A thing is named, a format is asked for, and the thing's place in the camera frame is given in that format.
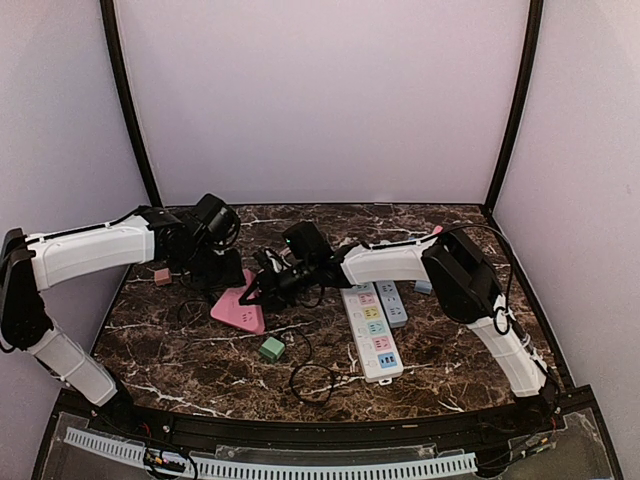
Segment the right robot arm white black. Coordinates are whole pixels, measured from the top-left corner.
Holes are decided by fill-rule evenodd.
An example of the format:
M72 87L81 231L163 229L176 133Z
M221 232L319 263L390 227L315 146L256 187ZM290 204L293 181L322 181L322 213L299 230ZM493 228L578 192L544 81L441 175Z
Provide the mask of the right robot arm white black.
M500 284L493 264L465 230L457 225L403 242L353 242L333 249L313 223L300 222L283 234L295 263L285 266L278 255L255 253L261 270L239 302L279 311L313 287L427 281L443 313L479 337L514 397L525 399L511 410L510 424L530 434L547 420L559 386L510 309L509 286Z

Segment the pink triangular power socket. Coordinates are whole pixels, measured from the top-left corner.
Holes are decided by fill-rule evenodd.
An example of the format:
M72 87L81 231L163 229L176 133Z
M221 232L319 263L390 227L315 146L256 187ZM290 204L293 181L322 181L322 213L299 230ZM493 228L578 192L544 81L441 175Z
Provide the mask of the pink triangular power socket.
M246 292L255 278L255 274L249 269L243 270L246 285L237 288L228 288L210 310L210 316L225 325L232 326L243 331L262 335L265 332L264 314L258 305L244 306L239 303L241 296Z

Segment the small pink cube plug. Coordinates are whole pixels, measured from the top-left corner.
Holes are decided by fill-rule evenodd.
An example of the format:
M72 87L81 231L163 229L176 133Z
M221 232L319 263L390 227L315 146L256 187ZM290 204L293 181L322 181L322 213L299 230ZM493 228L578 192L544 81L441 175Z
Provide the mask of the small pink cube plug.
M172 273L168 268L156 270L154 272L154 283L156 286L166 286L172 283Z

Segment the white multicolour power strip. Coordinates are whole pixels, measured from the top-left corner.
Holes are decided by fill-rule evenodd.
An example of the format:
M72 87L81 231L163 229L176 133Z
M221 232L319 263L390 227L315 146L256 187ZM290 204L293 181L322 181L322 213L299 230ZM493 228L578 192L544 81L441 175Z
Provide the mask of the white multicolour power strip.
M404 365L376 288L369 283L340 293L365 381L391 384Z

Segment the grey-blue charger block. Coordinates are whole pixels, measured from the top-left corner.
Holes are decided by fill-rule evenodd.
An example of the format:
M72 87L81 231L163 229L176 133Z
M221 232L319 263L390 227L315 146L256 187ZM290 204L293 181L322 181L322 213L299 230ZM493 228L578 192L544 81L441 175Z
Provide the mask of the grey-blue charger block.
M432 284L427 280L417 280L414 283L414 291L421 294L430 295L432 292Z

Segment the green plug adapter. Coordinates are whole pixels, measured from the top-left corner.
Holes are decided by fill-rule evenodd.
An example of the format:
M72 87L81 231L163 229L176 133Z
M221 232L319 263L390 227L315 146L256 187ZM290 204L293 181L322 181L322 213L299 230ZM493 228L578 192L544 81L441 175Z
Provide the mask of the green plug adapter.
M282 357L285 349L286 345L284 342L270 336L261 344L259 354L270 363L274 363Z

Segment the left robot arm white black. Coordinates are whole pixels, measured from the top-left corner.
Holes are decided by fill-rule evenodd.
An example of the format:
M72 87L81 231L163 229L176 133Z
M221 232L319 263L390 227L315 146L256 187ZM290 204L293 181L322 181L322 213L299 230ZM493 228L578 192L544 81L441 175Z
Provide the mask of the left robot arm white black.
M139 206L103 223L53 233L8 231L1 250L1 350L34 357L102 408L120 436L141 427L140 412L108 369L72 340L48 313L44 292L70 281L134 264L163 262L208 288L244 284L234 243L241 220L221 199L207 194L178 213Z

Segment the grey-blue power strip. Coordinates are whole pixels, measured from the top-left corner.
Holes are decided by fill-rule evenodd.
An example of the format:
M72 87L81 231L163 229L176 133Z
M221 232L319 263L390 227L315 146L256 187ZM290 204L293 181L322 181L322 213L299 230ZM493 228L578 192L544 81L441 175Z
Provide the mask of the grey-blue power strip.
M377 281L374 283L386 319L392 329L404 327L408 322L408 314L394 281Z

